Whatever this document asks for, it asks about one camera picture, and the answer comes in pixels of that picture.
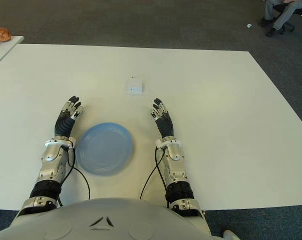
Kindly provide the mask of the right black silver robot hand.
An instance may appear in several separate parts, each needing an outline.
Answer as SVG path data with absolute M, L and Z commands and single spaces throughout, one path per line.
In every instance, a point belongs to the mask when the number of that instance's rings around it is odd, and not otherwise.
M 151 116 L 153 117 L 157 128 L 162 136 L 173 137 L 174 136 L 174 126 L 172 119 L 165 104 L 159 98 L 154 100 L 153 108 L 150 110 Z

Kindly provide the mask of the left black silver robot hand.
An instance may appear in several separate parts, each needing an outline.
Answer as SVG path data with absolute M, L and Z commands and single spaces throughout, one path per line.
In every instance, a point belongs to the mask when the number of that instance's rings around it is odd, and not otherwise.
M 79 97 L 70 97 L 63 105 L 61 112 L 56 120 L 54 136 L 69 138 L 75 121 L 83 111 Z

